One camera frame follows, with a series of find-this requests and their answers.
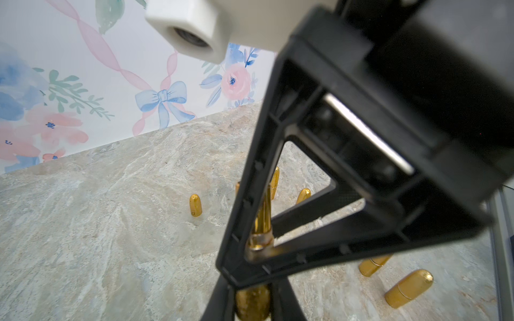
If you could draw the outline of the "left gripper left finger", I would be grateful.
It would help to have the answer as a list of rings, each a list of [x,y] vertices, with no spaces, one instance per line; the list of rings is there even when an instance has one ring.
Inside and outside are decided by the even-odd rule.
[[[236,314],[236,291],[220,275],[211,294],[201,321],[234,321]]]

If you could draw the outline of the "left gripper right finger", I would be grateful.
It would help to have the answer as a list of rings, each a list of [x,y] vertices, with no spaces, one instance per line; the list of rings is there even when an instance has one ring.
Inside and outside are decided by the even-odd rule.
[[[271,283],[271,320],[307,321],[287,278]]]

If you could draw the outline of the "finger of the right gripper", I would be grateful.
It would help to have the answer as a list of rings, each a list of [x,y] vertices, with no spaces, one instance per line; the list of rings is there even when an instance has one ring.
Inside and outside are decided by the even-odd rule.
[[[216,267],[232,284],[232,271],[250,249],[250,234],[258,211],[264,208],[268,186],[284,144],[293,142],[317,166],[333,176],[333,157],[325,143],[307,128],[313,123],[325,94],[323,72],[333,79],[333,67],[313,55],[280,57],[273,69],[240,188],[230,215]]]
[[[233,269],[232,284],[248,288],[316,267],[473,238],[494,222],[480,202],[461,203],[440,192],[405,193],[398,204],[403,214],[390,221],[379,220],[383,208],[366,203],[317,230],[249,251]]]

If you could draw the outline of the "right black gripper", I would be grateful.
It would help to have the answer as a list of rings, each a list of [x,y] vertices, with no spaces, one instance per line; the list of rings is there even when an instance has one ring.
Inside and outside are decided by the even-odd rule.
[[[362,197],[387,224],[489,225],[513,175],[513,2],[315,7],[281,51],[287,139],[335,186],[281,213],[305,225]]]

